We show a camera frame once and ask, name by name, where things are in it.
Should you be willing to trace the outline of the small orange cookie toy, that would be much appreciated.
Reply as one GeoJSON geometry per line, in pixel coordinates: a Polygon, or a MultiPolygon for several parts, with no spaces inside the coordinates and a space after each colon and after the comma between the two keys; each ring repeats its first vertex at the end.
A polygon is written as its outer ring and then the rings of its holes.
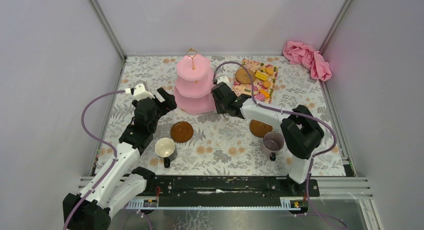
{"type": "Polygon", "coordinates": [[[271,83],[269,81],[264,81],[262,84],[265,88],[269,88],[271,86],[271,83]]]}

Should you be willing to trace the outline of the round woven brown coaster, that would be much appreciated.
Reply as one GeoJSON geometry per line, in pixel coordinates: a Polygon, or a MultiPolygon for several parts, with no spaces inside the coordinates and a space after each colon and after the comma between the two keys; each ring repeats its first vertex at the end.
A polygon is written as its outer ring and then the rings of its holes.
{"type": "Polygon", "coordinates": [[[235,79],[241,84],[251,84],[251,78],[248,73],[241,67],[235,73],[235,79]]]}

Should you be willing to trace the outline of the floral tablecloth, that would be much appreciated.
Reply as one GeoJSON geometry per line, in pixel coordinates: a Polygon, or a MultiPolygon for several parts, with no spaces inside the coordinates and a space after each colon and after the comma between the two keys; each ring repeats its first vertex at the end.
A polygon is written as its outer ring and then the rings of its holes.
{"type": "MultiPolygon", "coordinates": [[[[181,56],[130,56],[122,73],[119,89],[133,87],[146,81],[149,91],[164,88],[173,94],[177,79],[176,66],[181,56]]],[[[212,56],[213,68],[226,61],[241,63],[254,60],[278,67],[271,104],[291,110],[298,105],[308,107],[314,117],[331,124],[330,112],[318,80],[310,78],[307,69],[292,65],[284,57],[274,56],[212,56]]],[[[114,146],[134,115],[133,97],[117,94],[104,140],[114,146]]],[[[250,120],[231,117],[225,121],[215,110],[198,115],[177,108],[161,117],[154,139],[142,156],[124,174],[143,167],[157,175],[240,175],[285,176],[293,159],[286,146],[276,161],[270,161],[260,150],[262,139],[250,132],[250,120]],[[170,168],[155,154],[157,140],[171,138],[171,127],[180,121],[192,125],[194,133],[185,143],[176,143],[177,158],[170,168]]],[[[346,176],[342,156],[336,146],[332,151],[315,158],[313,176],[346,176]]]]}

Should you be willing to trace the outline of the orange star cookie toy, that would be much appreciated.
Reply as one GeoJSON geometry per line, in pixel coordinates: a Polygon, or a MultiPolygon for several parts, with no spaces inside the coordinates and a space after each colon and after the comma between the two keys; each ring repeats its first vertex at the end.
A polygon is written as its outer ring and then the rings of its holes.
{"type": "Polygon", "coordinates": [[[266,99],[268,99],[268,98],[270,97],[270,94],[269,94],[266,90],[264,90],[264,89],[260,89],[260,90],[259,90],[259,92],[260,92],[262,95],[264,95],[264,97],[265,97],[266,99]]]}

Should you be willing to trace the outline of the brown saucer right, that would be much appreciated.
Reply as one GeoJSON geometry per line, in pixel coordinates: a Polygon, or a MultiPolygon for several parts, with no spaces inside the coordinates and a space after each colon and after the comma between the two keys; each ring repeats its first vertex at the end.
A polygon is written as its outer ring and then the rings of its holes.
{"type": "Polygon", "coordinates": [[[263,138],[267,133],[273,131],[273,127],[257,120],[251,120],[249,130],[255,137],[263,138]]]}

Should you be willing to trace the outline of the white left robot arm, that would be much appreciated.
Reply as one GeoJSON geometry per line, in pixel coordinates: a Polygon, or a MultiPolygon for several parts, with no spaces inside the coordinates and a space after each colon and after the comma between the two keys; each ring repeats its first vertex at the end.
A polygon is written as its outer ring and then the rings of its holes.
{"type": "Polygon", "coordinates": [[[123,92],[134,97],[134,117],[101,171],[77,194],[64,198],[65,230],[107,230],[116,212],[133,197],[155,190],[154,173],[146,169],[138,168],[127,180],[120,180],[153,141],[160,118],[177,108],[175,97],[160,87],[157,92],[164,99],[160,101],[143,84],[123,92]]]}

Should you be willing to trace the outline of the floral rectangular serving tray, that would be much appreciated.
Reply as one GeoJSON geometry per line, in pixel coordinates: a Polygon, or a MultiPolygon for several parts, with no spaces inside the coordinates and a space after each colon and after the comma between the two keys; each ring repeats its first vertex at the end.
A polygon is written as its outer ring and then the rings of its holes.
{"type": "Polygon", "coordinates": [[[233,81],[233,85],[232,85],[232,90],[237,94],[246,94],[246,95],[251,95],[251,93],[253,93],[253,95],[257,95],[260,93],[260,89],[263,89],[265,91],[267,91],[270,94],[270,97],[267,98],[266,100],[264,100],[263,102],[270,104],[272,102],[272,96],[273,96],[273,92],[274,92],[274,87],[275,87],[275,83],[276,83],[276,79],[278,76],[278,67],[271,65],[269,63],[264,63],[264,62],[259,62],[259,61],[255,61],[255,60],[250,60],[250,59],[243,59],[241,64],[243,66],[245,66],[253,79],[253,90],[252,90],[252,86],[251,84],[242,84],[239,83],[236,78],[234,77],[234,81],[233,81]],[[265,88],[263,86],[263,82],[260,79],[257,79],[255,77],[255,73],[256,71],[261,71],[263,73],[266,73],[266,68],[267,67],[273,67],[274,68],[274,74],[273,75],[268,75],[268,79],[267,81],[270,82],[270,87],[269,88],[265,88]]]}

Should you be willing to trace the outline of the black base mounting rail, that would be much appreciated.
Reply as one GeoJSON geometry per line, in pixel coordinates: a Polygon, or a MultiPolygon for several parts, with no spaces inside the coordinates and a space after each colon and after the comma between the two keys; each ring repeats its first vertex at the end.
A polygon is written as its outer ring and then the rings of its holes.
{"type": "Polygon", "coordinates": [[[285,176],[158,175],[134,198],[143,209],[304,210],[320,196],[316,180],[296,183],[285,176]]]}

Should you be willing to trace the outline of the brown saucer left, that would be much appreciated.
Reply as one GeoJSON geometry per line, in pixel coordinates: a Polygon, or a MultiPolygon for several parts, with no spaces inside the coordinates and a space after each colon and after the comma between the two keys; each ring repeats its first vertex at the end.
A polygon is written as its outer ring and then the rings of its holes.
{"type": "Polygon", "coordinates": [[[170,129],[171,138],[177,143],[188,142],[194,134],[192,125],[186,121],[175,123],[170,129]]]}

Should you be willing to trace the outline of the round orange cookie toy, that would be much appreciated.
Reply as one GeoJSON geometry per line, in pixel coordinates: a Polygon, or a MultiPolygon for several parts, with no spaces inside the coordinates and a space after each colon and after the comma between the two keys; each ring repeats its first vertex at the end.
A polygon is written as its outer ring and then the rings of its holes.
{"type": "Polygon", "coordinates": [[[268,74],[268,75],[273,75],[274,74],[274,68],[273,67],[271,67],[271,66],[269,66],[269,67],[267,67],[266,69],[265,69],[265,72],[268,74]]]}

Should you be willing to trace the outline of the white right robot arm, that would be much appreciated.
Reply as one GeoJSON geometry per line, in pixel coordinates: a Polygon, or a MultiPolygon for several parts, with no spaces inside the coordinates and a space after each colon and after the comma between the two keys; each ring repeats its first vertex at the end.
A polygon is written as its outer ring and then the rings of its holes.
{"type": "Polygon", "coordinates": [[[292,154],[287,191],[293,196],[301,195],[306,189],[306,179],[313,151],[319,147],[324,130],[304,105],[292,111],[277,108],[247,94],[236,95],[224,82],[211,89],[218,114],[228,114],[241,119],[255,120],[280,128],[285,145],[292,154]]]}

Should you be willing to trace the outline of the brown saucer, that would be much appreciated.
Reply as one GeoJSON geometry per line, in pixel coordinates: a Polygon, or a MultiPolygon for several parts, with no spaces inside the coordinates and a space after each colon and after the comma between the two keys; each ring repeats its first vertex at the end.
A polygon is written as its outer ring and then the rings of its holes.
{"type": "Polygon", "coordinates": [[[263,138],[267,133],[273,131],[273,127],[257,120],[251,120],[249,130],[255,137],[263,138]]]}
{"type": "Polygon", "coordinates": [[[188,142],[194,134],[192,125],[186,121],[175,123],[170,129],[171,138],[177,143],[188,142]]]}

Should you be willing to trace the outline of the yellow cake piece toy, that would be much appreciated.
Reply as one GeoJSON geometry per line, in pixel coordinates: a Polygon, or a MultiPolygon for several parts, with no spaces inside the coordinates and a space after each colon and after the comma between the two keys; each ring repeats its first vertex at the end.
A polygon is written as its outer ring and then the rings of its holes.
{"type": "Polygon", "coordinates": [[[265,72],[261,72],[260,70],[257,70],[257,71],[255,72],[255,77],[256,77],[257,79],[261,80],[261,81],[267,81],[267,80],[268,80],[269,75],[268,75],[267,73],[265,73],[265,72]]]}

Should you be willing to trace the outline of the pink three-tier cake stand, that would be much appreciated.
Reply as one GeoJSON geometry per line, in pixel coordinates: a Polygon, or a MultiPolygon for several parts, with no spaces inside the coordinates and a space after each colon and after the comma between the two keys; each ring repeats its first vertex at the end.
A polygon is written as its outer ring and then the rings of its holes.
{"type": "Polygon", "coordinates": [[[173,92],[180,109],[192,115],[216,109],[211,93],[214,72],[208,58],[190,48],[178,61],[176,73],[173,92]]]}

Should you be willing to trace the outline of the pink cake slice toy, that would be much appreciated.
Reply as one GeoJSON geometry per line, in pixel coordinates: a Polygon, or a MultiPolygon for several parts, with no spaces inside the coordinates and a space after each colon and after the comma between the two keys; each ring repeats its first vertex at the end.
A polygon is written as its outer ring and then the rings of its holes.
{"type": "Polygon", "coordinates": [[[264,100],[266,100],[266,99],[267,99],[267,98],[266,98],[266,96],[265,96],[264,94],[262,94],[262,93],[259,93],[259,94],[255,95],[255,96],[254,96],[254,98],[255,98],[257,101],[260,101],[260,102],[263,102],[264,100]]]}

